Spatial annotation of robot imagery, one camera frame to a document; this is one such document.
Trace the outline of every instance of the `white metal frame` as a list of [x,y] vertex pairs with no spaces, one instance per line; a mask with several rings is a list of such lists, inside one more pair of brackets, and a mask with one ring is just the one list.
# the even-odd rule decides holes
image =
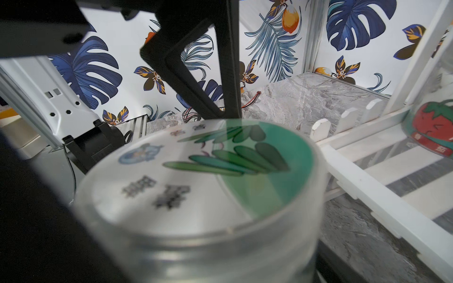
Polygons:
[[60,142],[94,128],[99,116],[75,95],[46,56],[1,59],[0,68],[33,103]]
[[31,100],[20,87],[0,68],[0,96],[44,139],[57,149],[61,141],[56,138]]

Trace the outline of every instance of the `red wire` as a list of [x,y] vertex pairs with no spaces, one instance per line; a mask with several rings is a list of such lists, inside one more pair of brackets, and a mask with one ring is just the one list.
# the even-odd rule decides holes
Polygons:
[[260,91],[257,91],[256,94],[255,94],[255,96],[254,96],[252,99],[250,99],[250,101],[247,102],[244,106],[242,106],[241,109],[242,109],[242,108],[249,107],[250,105],[252,105],[252,104],[255,102],[255,100],[258,98],[258,96],[260,96],[260,94],[261,94],[261,92],[260,92]]

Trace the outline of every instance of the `cup lid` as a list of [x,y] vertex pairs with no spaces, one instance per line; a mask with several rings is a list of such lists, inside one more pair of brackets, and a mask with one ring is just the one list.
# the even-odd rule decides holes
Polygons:
[[225,231],[289,204],[313,172],[297,133],[256,120],[205,120],[143,137],[100,161],[75,203],[143,236]]

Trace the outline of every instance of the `black metal bracket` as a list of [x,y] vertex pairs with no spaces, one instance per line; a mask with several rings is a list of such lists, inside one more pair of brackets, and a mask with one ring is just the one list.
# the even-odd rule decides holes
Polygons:
[[[156,11],[161,29],[140,55],[205,119],[241,118],[239,85],[239,1],[199,0],[163,4]],[[181,61],[189,43],[214,25],[217,38],[225,111],[211,101]]]
[[86,174],[96,163],[109,153],[125,144],[124,136],[116,127],[96,120],[95,127],[77,138],[63,138],[64,145],[70,150],[69,159]]

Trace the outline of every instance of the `red tomato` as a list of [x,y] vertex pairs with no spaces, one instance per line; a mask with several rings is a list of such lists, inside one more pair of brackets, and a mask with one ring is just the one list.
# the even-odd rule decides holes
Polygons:
[[412,120],[413,127],[428,137],[453,142],[453,122],[442,115],[433,118],[434,111],[423,112],[428,103],[418,109]]

